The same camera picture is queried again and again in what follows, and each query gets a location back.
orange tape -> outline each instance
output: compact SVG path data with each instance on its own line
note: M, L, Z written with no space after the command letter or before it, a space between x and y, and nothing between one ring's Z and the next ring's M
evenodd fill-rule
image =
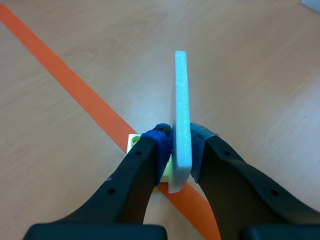
M44 44L4 4L0 4L0 20L33 54L106 134L126 152L129 134L136 132L106 104L77 74L75 74L46 44ZM220 240L215 217L209 203L190 184L175 194L168 194L168 184L158 189L208 240Z

screw hole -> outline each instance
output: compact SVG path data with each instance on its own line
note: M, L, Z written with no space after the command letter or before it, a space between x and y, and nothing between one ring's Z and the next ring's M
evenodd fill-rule
M270 190L270 193L271 193L273 196L276 196L276 197L280 195L280 192L278 192L278 191L275 190L275 189Z
M113 194L116 193L116 190L115 190L114 188L110 188L110 189L107 191L107 193L108 193L109 195L113 195Z

table surface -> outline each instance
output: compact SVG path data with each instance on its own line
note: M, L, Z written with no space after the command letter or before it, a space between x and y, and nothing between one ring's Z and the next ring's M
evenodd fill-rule
M0 2L138 133L170 122L186 51L191 121L320 211L320 15L299 0ZM0 23L0 238L73 212L123 157ZM157 189L145 223L202 239Z

foam block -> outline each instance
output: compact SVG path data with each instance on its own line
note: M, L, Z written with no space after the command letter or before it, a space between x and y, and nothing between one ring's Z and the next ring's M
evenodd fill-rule
M192 168L187 54L175 52L175 83L172 98L172 158L169 161L169 193L179 192Z
M320 0L302 0L301 3L320 14Z

